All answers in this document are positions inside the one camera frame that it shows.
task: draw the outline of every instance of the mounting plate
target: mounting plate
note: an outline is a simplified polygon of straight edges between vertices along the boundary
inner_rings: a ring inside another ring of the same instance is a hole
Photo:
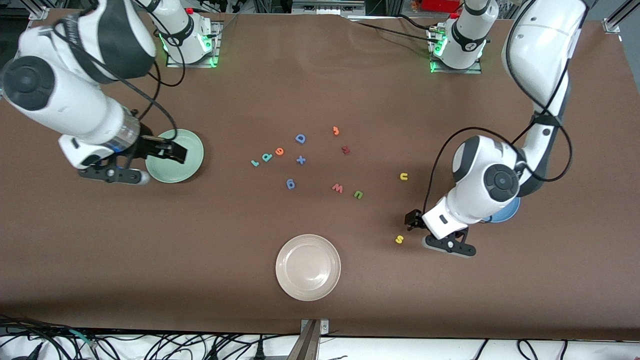
[[[300,332],[305,328],[305,325],[309,322],[309,319],[302,319],[300,322]],[[329,333],[329,319],[320,319],[320,335],[327,335]]]
[[[212,67],[218,66],[218,57],[220,56],[220,46],[222,45],[222,29],[224,28],[223,21],[211,21],[211,32],[210,34],[214,35],[212,38],[207,39],[206,41],[211,42],[211,52],[206,54],[202,59],[186,64],[185,67],[194,67],[200,69],[208,69]],[[169,54],[166,56],[166,66],[167,67],[182,67],[182,63],[180,61],[175,61]]]
[[[604,18],[602,19],[602,28],[604,29],[604,32],[607,34],[616,34],[620,32],[620,27],[616,25],[615,28],[610,28],[609,27],[609,23],[608,23],[608,19]]]

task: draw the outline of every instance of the blue plate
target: blue plate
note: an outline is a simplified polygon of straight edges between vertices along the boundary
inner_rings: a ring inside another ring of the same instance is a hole
[[[511,203],[505,206],[502,210],[482,220],[484,222],[491,222],[491,223],[505,222],[510,218],[512,218],[513,215],[515,215],[518,212],[519,208],[520,208],[520,198],[517,197],[513,199],[513,201],[511,201]]]

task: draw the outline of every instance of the metal bracket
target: metal bracket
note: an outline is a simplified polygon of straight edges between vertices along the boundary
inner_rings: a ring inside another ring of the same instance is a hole
[[[322,325],[322,322],[328,324],[329,320],[302,320],[306,321],[302,325],[302,333],[293,345],[293,349],[287,356],[287,360],[317,360],[318,350],[320,349],[320,332],[324,327],[329,330],[329,325]]]
[[[302,319],[300,322],[300,332],[305,330],[305,326],[309,323],[309,319]],[[329,319],[320,319],[320,335],[327,335],[329,333]]]
[[[602,28],[604,29],[604,32],[607,34],[615,34],[620,32],[620,27],[618,25],[615,25],[613,28],[609,27],[609,22],[607,18],[602,19]]]
[[[47,18],[47,16],[49,15],[49,8],[46,6],[40,6],[40,12],[38,13],[34,13],[34,12],[30,12],[29,14],[29,20],[34,21],[34,20],[44,20]]]

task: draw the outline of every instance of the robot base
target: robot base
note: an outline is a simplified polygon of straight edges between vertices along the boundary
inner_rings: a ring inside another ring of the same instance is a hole
[[[430,54],[429,60],[431,62],[431,72],[447,72],[450,74],[482,74],[480,59],[476,60],[473,65],[466,69],[454,69],[452,67],[448,67],[442,62],[439,57],[435,56],[433,53]]]
[[[202,59],[190,63],[185,64],[185,67],[194,67],[200,69],[208,69],[218,66],[218,57],[220,56],[220,46],[222,45],[222,29],[223,29],[223,21],[211,21],[211,31],[205,30],[205,33],[210,33],[213,35],[210,39],[203,40],[205,45],[209,44],[211,46],[211,51],[207,53]],[[174,60],[168,53],[166,57],[166,66],[167,67],[182,67],[182,62],[180,59],[177,61]]]

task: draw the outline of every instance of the white plate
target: white plate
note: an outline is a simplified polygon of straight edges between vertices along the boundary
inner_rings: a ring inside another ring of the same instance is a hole
[[[276,260],[276,277],[294,299],[319,300],[327,296],[340,278],[340,256],[335,247],[318,235],[299,235],[289,240]]]

